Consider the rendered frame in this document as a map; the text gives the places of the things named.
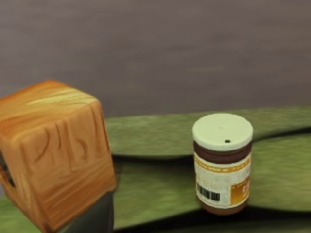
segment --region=block's top face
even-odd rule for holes
[[[96,101],[55,80],[38,83],[0,99],[0,136],[18,141]]]

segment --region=jar's brown base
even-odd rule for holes
[[[199,200],[199,202],[200,202],[202,208],[205,209],[206,211],[210,212],[211,214],[219,215],[219,216],[227,216],[227,215],[236,214],[236,213],[240,212],[241,210],[243,210],[248,204],[248,199],[245,202],[243,202],[241,205],[238,205],[236,207],[229,208],[229,209],[218,209],[218,208],[208,206],[208,205],[204,204],[203,202],[201,202],[200,200]]]

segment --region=jar neck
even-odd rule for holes
[[[195,141],[193,142],[194,152],[202,159],[216,164],[231,164],[236,163],[246,158],[252,149],[252,142],[241,149],[232,151],[212,151],[203,148]]]

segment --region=brown jar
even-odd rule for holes
[[[216,215],[231,215],[247,206],[253,127],[234,114],[197,120],[192,128],[196,195]]]

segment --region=wood grain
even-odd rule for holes
[[[116,187],[101,104],[54,80],[0,101],[0,149],[16,184],[1,173],[5,193],[42,232]]]

